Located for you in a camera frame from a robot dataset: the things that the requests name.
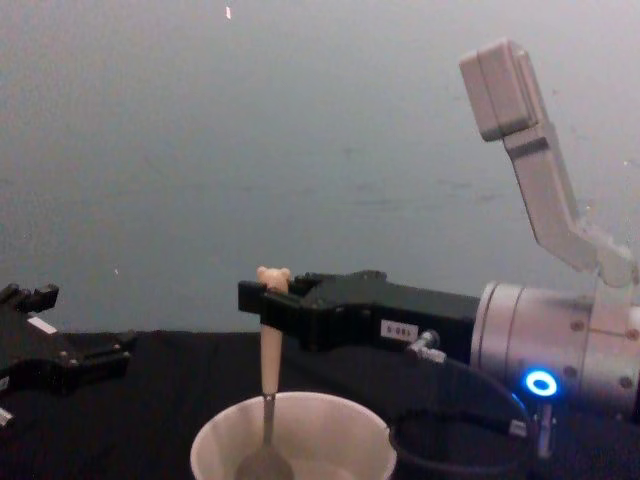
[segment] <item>black tablecloth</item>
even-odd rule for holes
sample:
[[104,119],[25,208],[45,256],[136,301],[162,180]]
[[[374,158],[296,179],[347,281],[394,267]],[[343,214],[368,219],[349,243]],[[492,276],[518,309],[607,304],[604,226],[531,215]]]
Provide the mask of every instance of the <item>black tablecloth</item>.
[[[74,341],[95,338],[78,335]],[[389,419],[428,402],[443,383],[430,376],[428,365],[412,369],[405,360],[366,348],[308,354],[286,343],[281,389],[334,393]],[[25,391],[0,398],[16,417],[0,432],[0,476],[189,479],[190,448],[202,425],[259,392],[255,334],[141,334],[124,378],[66,397]],[[492,401],[480,391],[461,395],[478,404]],[[537,463],[530,478],[640,478],[639,428],[578,414],[563,414],[559,423],[555,456]],[[463,448],[491,451],[482,443],[470,441]]]

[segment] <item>label sticker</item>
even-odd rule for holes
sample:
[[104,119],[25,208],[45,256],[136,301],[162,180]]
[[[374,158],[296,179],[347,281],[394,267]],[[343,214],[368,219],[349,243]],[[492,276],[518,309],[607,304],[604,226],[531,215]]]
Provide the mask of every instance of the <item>label sticker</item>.
[[394,340],[415,342],[418,339],[418,326],[411,325],[410,323],[382,320],[382,322],[380,322],[380,335],[385,338],[393,338]]
[[55,327],[49,325],[47,322],[38,317],[31,317],[27,319],[27,322],[29,322],[34,327],[38,327],[44,333],[48,333],[49,335],[58,331],[55,329]]

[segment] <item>black cable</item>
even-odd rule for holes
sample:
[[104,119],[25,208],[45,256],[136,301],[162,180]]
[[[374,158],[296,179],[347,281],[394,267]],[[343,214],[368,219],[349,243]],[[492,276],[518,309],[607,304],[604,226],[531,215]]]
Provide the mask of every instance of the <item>black cable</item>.
[[[515,411],[519,412],[521,415],[520,421],[524,423],[526,429],[526,437],[520,438],[521,441],[524,442],[525,447],[522,449],[522,454],[515,457],[511,462],[507,462],[497,466],[481,466],[481,465],[460,465],[453,463],[445,463],[445,462],[437,462],[433,460],[426,460],[422,457],[419,457],[408,450],[406,450],[402,445],[400,445],[400,441],[398,440],[398,424],[391,425],[389,428],[389,442],[391,446],[396,451],[398,455],[398,459],[406,462],[409,465],[435,472],[442,473],[445,475],[462,475],[462,476],[478,476],[478,475],[505,475],[507,473],[516,471],[519,467],[524,465],[529,459],[530,455],[530,447],[533,445],[532,439],[535,432],[535,427],[531,416],[527,412],[526,408],[518,400],[518,398],[513,395],[509,390],[507,390],[501,383],[494,380],[492,377],[487,375],[484,372],[479,370],[472,369],[471,367],[460,363],[455,360],[446,360],[447,364],[452,365],[455,368],[463,369],[466,372],[475,375],[485,382],[487,382],[490,386],[492,386],[511,406],[514,407]],[[427,412],[427,410],[410,412],[409,417],[419,416],[421,414],[431,414],[436,418],[445,419],[445,420],[458,420],[467,423],[473,423],[479,426],[484,427],[485,429],[489,429],[492,431],[496,431],[502,434],[510,433],[511,421],[491,419],[489,417],[483,417],[478,414],[470,413],[470,412]]]

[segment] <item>spoon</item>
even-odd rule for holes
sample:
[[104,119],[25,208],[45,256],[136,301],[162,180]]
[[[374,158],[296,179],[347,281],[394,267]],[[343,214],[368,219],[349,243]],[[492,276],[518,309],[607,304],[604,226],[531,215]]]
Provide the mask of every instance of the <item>spoon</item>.
[[[288,291],[288,269],[258,268],[258,280],[267,288]],[[276,407],[276,392],[280,375],[282,332],[262,325],[260,328],[260,364],[262,371],[262,398],[264,400],[264,430],[262,445],[242,460],[235,480],[294,480],[289,462],[271,443]]]

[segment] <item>gray wall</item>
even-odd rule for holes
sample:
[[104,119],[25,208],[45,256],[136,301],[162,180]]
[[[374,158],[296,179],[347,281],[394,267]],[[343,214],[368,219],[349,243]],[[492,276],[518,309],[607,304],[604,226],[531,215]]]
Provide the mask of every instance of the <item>gray wall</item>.
[[235,288],[260,264],[588,293],[535,244],[457,62],[530,51],[581,208],[639,254],[638,5],[4,1],[0,281],[59,283],[69,330],[255,329]]

